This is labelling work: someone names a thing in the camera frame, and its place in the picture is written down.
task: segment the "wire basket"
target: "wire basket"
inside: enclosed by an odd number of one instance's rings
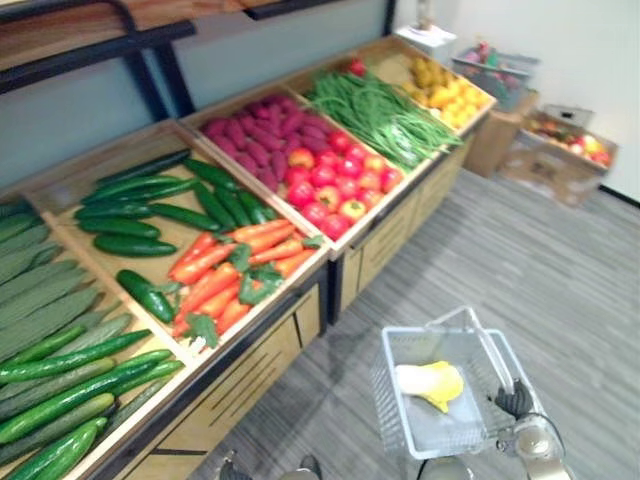
[[[465,385],[449,402],[447,414],[422,398],[403,395],[395,376],[396,365],[439,360],[455,366]],[[513,377],[530,388],[502,333],[483,329],[470,307],[460,307],[424,328],[384,328],[372,380],[385,450],[406,449],[419,460],[483,450],[500,430],[514,424],[492,400],[501,386],[513,393]]]

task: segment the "green cucumber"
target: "green cucumber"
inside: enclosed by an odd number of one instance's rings
[[[85,327],[79,325],[77,327],[63,330],[59,333],[54,333],[53,335],[50,335],[44,340],[36,343],[32,347],[21,351],[16,356],[11,357],[9,360],[4,362],[2,366],[20,365],[21,363],[33,362],[35,360],[40,360],[42,358],[48,357],[52,353],[60,350],[69,342],[78,338],[86,331],[87,329]]]
[[[62,260],[61,262],[36,267],[18,275],[0,288],[0,304],[24,291],[30,290],[59,273],[75,268],[77,265],[78,262],[75,260]]]
[[[97,202],[76,210],[76,220],[89,218],[149,218],[153,213],[146,203],[139,202]]]
[[[170,243],[128,235],[100,234],[93,239],[93,246],[103,252],[124,257],[161,257],[178,250]]]
[[[205,162],[200,162],[189,158],[184,161],[184,166],[195,173],[198,177],[211,183],[216,188],[224,188],[231,192],[236,192],[240,189],[235,179],[220,167],[214,167]]]
[[[6,420],[14,417],[25,410],[48,400],[58,393],[65,392],[76,385],[91,380],[107,373],[116,366],[115,360],[111,357],[101,358],[93,362],[82,365],[74,370],[58,375],[50,380],[45,380],[39,385],[7,398],[0,402],[0,419]]]
[[[166,362],[162,362],[153,367],[151,370],[146,371],[142,375],[116,385],[111,391],[114,395],[120,396],[123,393],[128,392],[129,390],[133,390],[140,385],[150,382],[151,380],[171,375],[172,373],[180,370],[182,367],[184,367],[184,365],[179,360],[168,360]]]
[[[92,360],[124,350],[150,333],[150,330],[139,330],[59,357],[51,357],[22,365],[0,367],[0,383],[24,382],[34,378],[43,378],[67,372]]]
[[[113,184],[114,182],[119,182],[121,180],[128,180],[130,178],[155,175],[164,170],[168,170],[171,167],[179,165],[184,160],[189,158],[190,154],[191,150],[189,150],[188,148],[185,148],[184,150],[178,150],[177,152],[168,153],[166,155],[162,155],[161,157],[154,158],[153,160],[149,160],[148,162],[136,165],[135,167],[131,167],[121,172],[114,173],[113,175],[109,175],[108,177],[101,178],[96,183],[102,186]]]
[[[154,285],[142,275],[133,270],[120,270],[116,280],[129,295],[133,297],[146,311],[163,323],[173,320],[173,307],[162,292],[154,289]]]
[[[222,225],[222,231],[226,232],[236,229],[237,225],[233,216],[227,212],[227,209],[222,206],[220,201],[207,187],[198,182],[195,187],[193,187],[193,192],[196,194],[196,199],[200,206],[207,212],[207,215]]]
[[[136,365],[118,371],[112,370],[65,392],[54,395],[0,425],[0,445],[19,440],[36,428],[46,425],[60,415],[73,410],[91,397],[95,397],[100,393],[111,392],[116,385],[124,384],[128,380],[140,376],[150,368],[153,368],[152,363]]]
[[[222,228],[216,220],[200,212],[189,210],[188,208],[178,207],[168,203],[152,203],[149,207],[156,215],[190,227],[195,227],[199,230],[217,232]]]
[[[0,257],[8,253],[44,242],[49,236],[49,227],[36,225],[0,244]]]
[[[99,415],[107,416],[107,410],[114,404],[115,397],[110,393],[101,393],[87,400],[74,410],[65,413],[48,425],[21,438],[17,442],[0,448],[0,465],[6,465],[22,455],[69,433],[87,420]]]
[[[113,233],[142,238],[160,237],[158,228],[129,218],[86,218],[78,223],[78,227],[89,233]]]

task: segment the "cucumber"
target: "cucumber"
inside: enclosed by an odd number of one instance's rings
[[[79,325],[77,327],[67,328],[59,333],[50,335],[44,340],[36,343],[32,347],[21,351],[15,357],[11,357],[11,359],[4,362],[2,366],[19,365],[21,363],[33,362],[35,360],[45,358],[52,353],[60,350],[62,347],[75,340],[86,331],[87,329],[85,327]]]
[[[153,367],[151,370],[146,371],[142,375],[116,385],[111,391],[114,395],[120,396],[123,393],[127,393],[129,390],[133,390],[140,385],[150,382],[151,380],[170,375],[177,370],[180,370],[182,367],[184,367],[184,365],[179,360],[168,360],[166,362],[162,362],[159,365]]]
[[[0,445],[19,440],[36,428],[73,410],[91,397],[110,392],[116,385],[137,377],[150,368],[153,368],[153,364],[112,370],[45,400],[0,425]]]
[[[39,308],[64,297],[80,285],[85,273],[81,268],[59,273],[38,288],[7,300],[0,305],[0,329],[19,322]]]
[[[20,293],[29,290],[36,285],[48,280],[62,272],[66,272],[75,268],[78,262],[75,260],[62,260],[61,262],[50,263],[48,265],[42,265],[36,267],[33,270],[29,270],[21,275],[18,275],[13,280],[5,283],[0,288],[0,304]]]
[[[46,225],[36,225],[0,244],[0,257],[16,250],[44,242],[49,236]]]
[[[43,378],[57,373],[68,372],[92,360],[124,350],[150,333],[151,330],[139,330],[59,357],[51,357],[22,365],[0,367],[0,383],[24,382],[34,378]]]
[[[58,375],[57,377],[45,381],[40,385],[36,385],[22,393],[18,393],[11,398],[7,398],[0,402],[0,420],[6,420],[7,418],[11,418],[21,412],[24,412],[28,408],[38,405],[58,393],[62,393],[76,385],[97,377],[98,375],[107,373],[115,366],[116,362],[111,357],[94,360],[93,362],[82,365],[75,370]]]
[[[78,408],[65,413],[49,425],[0,448],[0,465],[6,465],[36,448],[55,441],[66,433],[99,415],[107,416],[107,410],[114,404],[115,397],[110,393],[101,393],[87,400]]]
[[[44,242],[14,252],[12,255],[6,255],[3,257],[4,260],[0,269],[0,285],[38,264],[47,263],[45,261],[46,256],[40,255],[48,251],[54,251],[57,248],[59,248],[57,243]]]
[[[98,290],[93,287],[71,293],[36,310],[21,322],[2,330],[0,361],[13,357],[16,353],[60,330],[89,308],[97,296]]]

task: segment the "tomato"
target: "tomato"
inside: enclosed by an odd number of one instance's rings
[[[367,210],[371,210],[384,198],[384,194],[377,190],[360,190],[356,197],[367,206]]]
[[[329,145],[334,152],[343,153],[351,145],[351,140],[342,130],[334,130],[329,134]]]
[[[324,219],[329,215],[329,209],[324,203],[311,202],[304,207],[302,215],[316,227],[320,227]]]
[[[335,213],[340,206],[342,197],[340,196],[340,190],[332,185],[327,185],[317,190],[315,193],[316,201],[324,204],[330,213]]]
[[[309,182],[299,182],[291,186],[287,192],[287,201],[296,208],[304,208],[313,202],[315,190]]]
[[[371,170],[376,173],[382,173],[387,167],[387,162],[380,155],[367,155],[364,159],[365,170]]]
[[[315,161],[313,160],[313,153],[308,148],[296,148],[289,154],[289,166],[290,167],[304,167],[313,168]]]
[[[382,191],[384,193],[389,193],[393,190],[393,187],[402,182],[404,175],[400,170],[395,168],[387,168],[382,175],[380,175],[380,181],[382,182]]]
[[[324,219],[320,230],[332,240],[340,238],[350,227],[349,220],[342,215],[332,214]]]
[[[284,181],[291,186],[300,182],[308,182],[311,178],[311,172],[304,167],[289,167],[284,176]]]
[[[380,175],[371,170],[365,170],[358,179],[358,185],[364,190],[380,190],[382,188]]]
[[[367,213],[367,206],[354,198],[340,206],[340,214],[347,217],[352,225],[364,217],[365,213]]]
[[[319,165],[311,170],[311,184],[314,187],[324,187],[335,183],[336,172],[333,171],[333,168]]]
[[[364,159],[369,156],[369,152],[365,150],[362,145],[349,145],[344,151],[344,158],[350,160],[357,160],[359,162],[364,162]]]
[[[336,178],[336,187],[340,190],[342,198],[355,198],[358,195],[360,187],[358,181],[351,177],[338,177]]]

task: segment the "orange carrot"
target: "orange carrot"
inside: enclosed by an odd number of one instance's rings
[[[231,255],[234,248],[236,248],[234,243],[214,245],[205,250],[201,255],[176,268],[175,271],[172,272],[173,275],[171,275],[171,279],[184,283],[185,285],[192,285],[216,263],[222,262]]]
[[[295,231],[296,227],[287,225],[286,227],[251,237],[245,243],[251,247],[251,254],[257,255],[284,241]]]
[[[224,309],[224,313],[216,320],[216,331],[222,335],[251,310],[251,305],[244,305],[234,298]]]
[[[274,260],[280,260],[282,258],[289,258],[300,253],[302,250],[304,250],[304,247],[302,246],[302,242],[300,240],[286,240],[276,247],[270,248],[269,250],[265,250],[262,253],[258,253],[257,255],[252,256],[251,258],[249,258],[249,263],[251,265],[257,265],[260,263],[268,263]]]
[[[300,265],[311,258],[314,252],[315,250],[309,248],[307,250],[303,250],[297,255],[294,255],[293,257],[278,260],[276,262],[275,269],[280,272],[284,278],[288,278]]]
[[[231,238],[238,243],[244,243],[256,235],[262,235],[263,233],[271,232],[278,228],[286,227],[287,225],[289,225],[289,220],[285,220],[284,218],[271,220],[261,225],[250,225],[248,227],[238,228],[231,233]]]
[[[218,318],[224,312],[225,307],[233,300],[240,291],[240,281],[235,281],[227,288],[216,293],[209,300],[200,305],[196,312],[209,315],[211,318]]]

